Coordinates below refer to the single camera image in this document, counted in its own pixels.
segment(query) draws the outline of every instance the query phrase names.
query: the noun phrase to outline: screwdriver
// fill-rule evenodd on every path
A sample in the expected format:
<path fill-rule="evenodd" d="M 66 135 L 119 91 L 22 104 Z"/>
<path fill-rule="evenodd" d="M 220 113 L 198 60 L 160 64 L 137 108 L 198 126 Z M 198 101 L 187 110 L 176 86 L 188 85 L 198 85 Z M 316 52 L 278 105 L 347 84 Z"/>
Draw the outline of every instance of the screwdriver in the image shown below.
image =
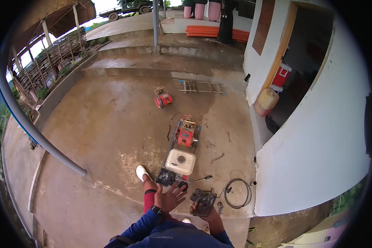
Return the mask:
<path fill-rule="evenodd" d="M 203 181 L 203 180 L 210 179 L 210 178 L 212 178 L 212 176 L 207 176 L 207 177 L 204 177 L 203 179 L 199 179 L 194 182 L 199 182 L 199 181 Z"/>

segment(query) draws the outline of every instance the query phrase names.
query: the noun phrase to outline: doorway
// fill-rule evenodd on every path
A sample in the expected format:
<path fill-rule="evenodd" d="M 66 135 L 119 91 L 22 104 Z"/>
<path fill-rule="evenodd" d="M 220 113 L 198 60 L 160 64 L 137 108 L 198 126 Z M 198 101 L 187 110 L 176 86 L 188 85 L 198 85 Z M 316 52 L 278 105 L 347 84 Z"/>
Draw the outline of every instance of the doorway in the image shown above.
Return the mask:
<path fill-rule="evenodd" d="M 271 136 L 287 121 L 312 86 L 323 65 L 332 35 L 332 12 L 303 5 L 297 6 L 294 15 L 294 19 L 288 17 L 293 21 L 291 35 L 285 37 L 284 34 L 284 50 L 278 51 L 282 57 L 279 57 L 277 64 L 273 64 L 274 73 L 268 77 L 270 87 L 279 95 L 270 116 L 265 118 Z M 280 67 L 286 68 L 288 75 L 285 82 L 278 83 Z"/>

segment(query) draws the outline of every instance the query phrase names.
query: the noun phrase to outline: red pants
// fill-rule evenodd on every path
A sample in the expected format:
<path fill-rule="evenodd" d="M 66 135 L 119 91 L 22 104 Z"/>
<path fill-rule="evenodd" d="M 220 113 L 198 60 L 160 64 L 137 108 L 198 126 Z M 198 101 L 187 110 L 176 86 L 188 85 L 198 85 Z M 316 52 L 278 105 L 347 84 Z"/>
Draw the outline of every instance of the red pants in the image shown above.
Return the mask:
<path fill-rule="evenodd" d="M 146 213 L 151 208 L 151 206 L 154 205 L 154 193 L 156 193 L 156 190 L 154 189 L 148 189 L 145 192 L 143 213 Z M 172 216 L 169 213 L 164 213 L 164 214 L 165 214 L 165 218 L 163 218 L 161 221 L 163 221 L 164 219 L 178 221 L 177 219 L 172 218 Z"/>

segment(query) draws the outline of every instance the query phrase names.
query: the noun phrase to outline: sky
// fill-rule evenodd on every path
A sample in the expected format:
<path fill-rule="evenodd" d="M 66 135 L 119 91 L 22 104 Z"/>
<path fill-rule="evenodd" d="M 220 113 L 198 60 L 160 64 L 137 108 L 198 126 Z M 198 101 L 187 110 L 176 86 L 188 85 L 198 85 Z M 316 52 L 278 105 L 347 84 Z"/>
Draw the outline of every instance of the sky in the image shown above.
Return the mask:
<path fill-rule="evenodd" d="M 170 0 L 170 1 L 171 1 L 171 5 L 170 6 L 179 6 L 179 5 L 181 5 L 180 0 Z M 92 2 L 95 3 L 95 9 L 96 9 L 96 14 L 97 15 L 99 14 L 99 12 L 102 12 L 102 11 L 105 11 L 105 10 L 108 10 L 108 9 L 111 9 L 111 8 L 118 7 L 116 0 L 92 0 Z M 91 21 L 88 21 L 86 23 L 80 23 L 80 26 L 89 27 L 93 23 L 99 23 L 99 22 L 103 22 L 103 21 L 107 21 L 107 20 L 108 20 L 108 18 L 97 17 L 97 18 L 92 19 Z M 70 32 L 73 32 L 74 30 L 76 30 L 76 27 L 74 27 L 73 29 L 69 30 L 64 35 L 66 35 L 66 34 L 68 34 Z M 50 34 L 50 39 L 51 39 L 51 42 L 54 42 L 54 41 L 57 40 L 57 38 L 55 38 L 52 34 Z M 44 39 L 42 41 L 44 42 L 44 46 L 45 47 L 48 47 L 47 39 L 45 37 L 44 37 Z M 32 56 L 33 57 L 36 57 L 41 52 L 41 49 L 42 48 L 43 48 L 43 45 L 41 44 L 41 41 L 37 42 L 34 46 L 32 46 L 30 48 L 30 52 L 32 53 Z M 20 60 L 21 60 L 21 63 L 22 63 L 22 66 L 23 67 L 25 67 L 26 65 L 28 65 L 32 61 L 32 59 L 30 58 L 30 55 L 29 55 L 28 52 L 24 53 L 20 57 Z M 14 65 L 14 70 L 15 70 L 15 72 L 18 72 L 18 69 L 17 69 L 17 67 L 15 65 Z M 11 75 L 10 75 L 10 73 L 8 71 L 7 71 L 6 78 L 7 78 L 7 81 L 10 82 Z"/>

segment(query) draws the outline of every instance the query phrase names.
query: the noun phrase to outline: small red pump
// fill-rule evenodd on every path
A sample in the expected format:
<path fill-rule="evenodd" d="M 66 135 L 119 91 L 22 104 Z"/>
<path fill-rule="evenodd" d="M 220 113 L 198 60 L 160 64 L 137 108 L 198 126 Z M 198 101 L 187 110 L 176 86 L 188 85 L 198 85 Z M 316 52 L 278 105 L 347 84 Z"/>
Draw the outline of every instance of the small red pump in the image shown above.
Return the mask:
<path fill-rule="evenodd" d="M 185 118 L 180 119 L 179 123 L 179 134 L 177 136 L 178 145 L 193 147 L 198 139 L 194 136 L 194 131 L 197 128 L 196 122 L 192 116 L 187 115 Z"/>
<path fill-rule="evenodd" d="M 157 86 L 154 93 L 156 93 L 154 101 L 156 102 L 157 107 L 163 108 L 167 104 L 172 104 L 172 96 L 168 94 L 168 92 L 164 91 L 163 86 Z"/>

